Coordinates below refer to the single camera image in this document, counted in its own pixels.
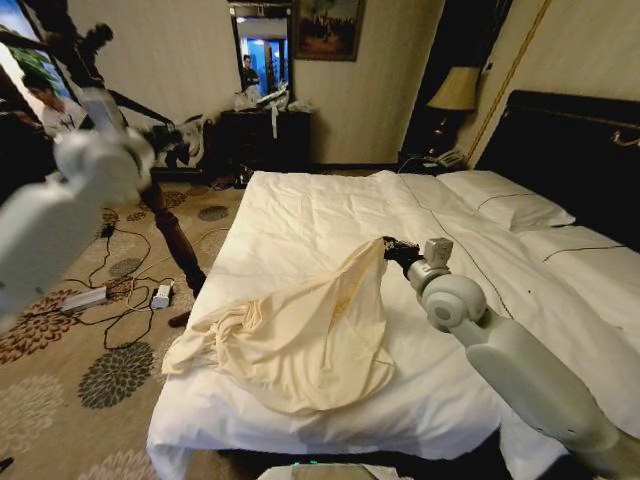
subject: white pillow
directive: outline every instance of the white pillow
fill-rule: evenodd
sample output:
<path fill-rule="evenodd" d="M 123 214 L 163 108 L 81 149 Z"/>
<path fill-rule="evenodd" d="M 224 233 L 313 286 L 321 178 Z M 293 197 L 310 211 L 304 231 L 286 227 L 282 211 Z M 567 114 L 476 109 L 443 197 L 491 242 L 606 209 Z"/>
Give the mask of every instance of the white pillow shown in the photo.
<path fill-rule="evenodd" d="M 640 351 L 640 254 L 586 227 L 522 232 L 530 255 Z"/>
<path fill-rule="evenodd" d="M 469 170 L 445 173 L 438 180 L 505 230 L 535 230 L 576 220 L 559 205 L 497 173 Z"/>

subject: black headboard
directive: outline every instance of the black headboard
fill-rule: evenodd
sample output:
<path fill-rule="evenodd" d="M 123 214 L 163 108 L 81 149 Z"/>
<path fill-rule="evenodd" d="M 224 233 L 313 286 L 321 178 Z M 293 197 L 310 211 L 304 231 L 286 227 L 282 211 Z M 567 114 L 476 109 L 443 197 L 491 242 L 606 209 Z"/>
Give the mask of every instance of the black headboard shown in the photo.
<path fill-rule="evenodd" d="M 516 90 L 477 168 L 640 252 L 640 148 L 619 144 L 639 138 L 640 102 Z"/>

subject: power strip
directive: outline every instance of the power strip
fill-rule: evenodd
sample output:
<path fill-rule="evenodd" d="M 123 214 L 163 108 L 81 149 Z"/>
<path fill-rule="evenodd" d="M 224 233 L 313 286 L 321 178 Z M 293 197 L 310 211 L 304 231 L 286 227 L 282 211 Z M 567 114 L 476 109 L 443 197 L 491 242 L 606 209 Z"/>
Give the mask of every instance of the power strip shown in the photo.
<path fill-rule="evenodd" d="M 94 288 L 93 290 L 89 290 L 88 292 L 80 293 L 78 295 L 74 295 L 73 297 L 67 298 L 64 302 L 62 302 L 60 310 L 65 313 L 84 310 L 85 308 L 99 305 L 106 299 L 107 287 L 102 286 L 99 288 Z"/>
<path fill-rule="evenodd" d="M 151 299 L 151 308 L 157 310 L 160 308 L 167 308 L 171 303 L 171 297 L 173 296 L 173 282 L 171 285 L 160 285 L 158 290 L 153 293 Z"/>

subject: dresser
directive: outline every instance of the dresser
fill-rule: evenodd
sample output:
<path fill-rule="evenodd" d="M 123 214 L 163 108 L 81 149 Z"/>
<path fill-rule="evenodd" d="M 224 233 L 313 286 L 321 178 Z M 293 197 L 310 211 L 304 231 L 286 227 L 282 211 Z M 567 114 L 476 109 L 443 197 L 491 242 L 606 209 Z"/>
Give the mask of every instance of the dresser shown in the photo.
<path fill-rule="evenodd" d="M 311 114 L 278 112 L 277 138 L 270 110 L 224 111 L 218 120 L 222 160 L 237 169 L 304 172 L 309 168 Z"/>

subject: floral carpet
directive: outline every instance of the floral carpet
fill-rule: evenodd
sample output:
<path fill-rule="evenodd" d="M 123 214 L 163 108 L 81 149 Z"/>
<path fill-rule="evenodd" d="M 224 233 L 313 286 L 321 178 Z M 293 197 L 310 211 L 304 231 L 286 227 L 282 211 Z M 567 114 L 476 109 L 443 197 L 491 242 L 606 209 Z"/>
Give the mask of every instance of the floral carpet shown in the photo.
<path fill-rule="evenodd" d="M 217 229 L 231 226 L 242 191 L 189 184 L 163 190 L 208 272 L 227 233 Z M 167 320 L 188 311 L 193 296 L 172 259 L 140 274 L 168 255 L 146 206 L 105 210 L 103 222 L 116 226 L 108 243 L 96 236 L 65 280 L 0 336 L 0 480 L 156 478 L 145 452 L 147 429 L 164 382 L 162 358 L 182 331 Z M 175 279 L 171 306 L 151 322 L 148 310 L 122 315 L 137 275 L 130 303 L 139 308 L 148 306 L 157 280 Z M 57 311 L 68 296 L 101 285 L 108 287 L 106 303 Z M 229 458 L 202 452 L 188 478 L 255 478 L 236 470 Z"/>

